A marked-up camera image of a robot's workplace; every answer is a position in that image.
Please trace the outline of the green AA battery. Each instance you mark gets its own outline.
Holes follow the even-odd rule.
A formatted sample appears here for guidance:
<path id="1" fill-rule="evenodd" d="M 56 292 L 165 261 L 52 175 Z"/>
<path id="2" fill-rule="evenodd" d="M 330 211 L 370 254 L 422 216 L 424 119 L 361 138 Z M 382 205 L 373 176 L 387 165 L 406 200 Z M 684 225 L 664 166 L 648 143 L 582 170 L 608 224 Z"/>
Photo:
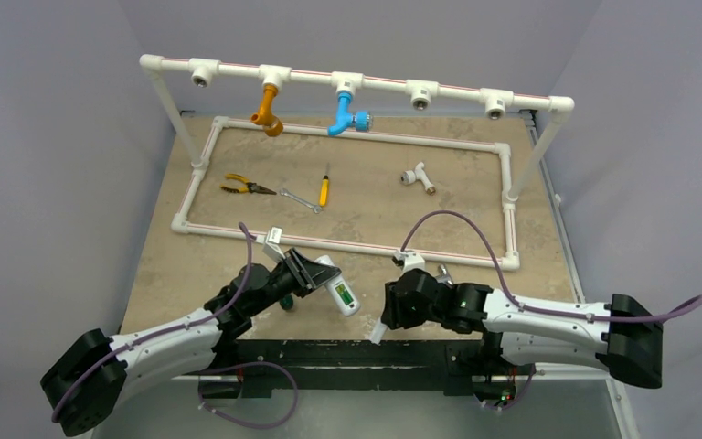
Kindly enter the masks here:
<path id="1" fill-rule="evenodd" d="M 337 291 L 338 296 L 340 297 L 344 305 L 351 306 L 355 302 L 354 297 L 350 294 L 345 284 L 337 285 L 335 287 L 335 290 Z"/>

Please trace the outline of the white battery cover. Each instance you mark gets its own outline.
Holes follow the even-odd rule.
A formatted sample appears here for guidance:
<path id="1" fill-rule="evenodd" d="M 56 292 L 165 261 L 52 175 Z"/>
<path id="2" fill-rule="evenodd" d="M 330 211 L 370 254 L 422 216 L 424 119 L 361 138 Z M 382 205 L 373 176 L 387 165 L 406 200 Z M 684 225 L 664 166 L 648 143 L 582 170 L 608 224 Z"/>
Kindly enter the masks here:
<path id="1" fill-rule="evenodd" d="M 376 345 L 379 344 L 387 330 L 387 326 L 378 321 L 369 335 L 369 341 Z"/>

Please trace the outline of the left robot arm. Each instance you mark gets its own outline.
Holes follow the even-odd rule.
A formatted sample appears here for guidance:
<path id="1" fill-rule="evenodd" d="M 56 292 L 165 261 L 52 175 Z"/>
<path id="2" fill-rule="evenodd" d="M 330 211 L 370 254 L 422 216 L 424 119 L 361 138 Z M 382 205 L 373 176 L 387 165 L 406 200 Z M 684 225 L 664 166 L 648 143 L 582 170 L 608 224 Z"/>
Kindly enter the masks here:
<path id="1" fill-rule="evenodd" d="M 233 346 L 254 316 L 290 294 L 309 295 L 341 272 L 290 249 L 271 269 L 248 262 L 217 295 L 172 322 L 125 335 L 107 336 L 99 328 L 83 333 L 40 380 L 52 422 L 75 437 L 164 380 L 206 369 L 228 372 L 236 361 Z"/>

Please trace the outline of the white remote control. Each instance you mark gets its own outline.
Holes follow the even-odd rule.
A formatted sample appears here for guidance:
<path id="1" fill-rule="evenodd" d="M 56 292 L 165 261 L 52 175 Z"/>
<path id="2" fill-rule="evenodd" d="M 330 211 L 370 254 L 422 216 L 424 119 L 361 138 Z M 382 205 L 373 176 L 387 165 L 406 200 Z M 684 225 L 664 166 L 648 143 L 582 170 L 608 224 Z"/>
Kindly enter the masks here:
<path id="1" fill-rule="evenodd" d="M 334 300 L 343 316 L 349 317 L 358 312 L 361 305 L 350 284 L 342 274 L 337 274 L 322 284 L 322 287 Z"/>

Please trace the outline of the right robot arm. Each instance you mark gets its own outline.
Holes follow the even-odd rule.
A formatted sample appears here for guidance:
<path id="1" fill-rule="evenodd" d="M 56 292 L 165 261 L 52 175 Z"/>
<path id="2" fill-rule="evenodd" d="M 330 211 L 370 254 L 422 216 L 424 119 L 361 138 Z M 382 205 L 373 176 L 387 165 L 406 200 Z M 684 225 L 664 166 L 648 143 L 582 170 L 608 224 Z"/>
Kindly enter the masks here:
<path id="1" fill-rule="evenodd" d="M 388 329 L 426 322 L 458 334 L 483 334 L 479 365 L 571 364 L 604 370 L 643 389 L 663 384 L 662 324 L 636 299 L 614 294 L 609 303 L 568 304 L 525 297 L 514 304 L 486 284 L 446 284 L 421 270 L 386 283 L 380 322 Z"/>

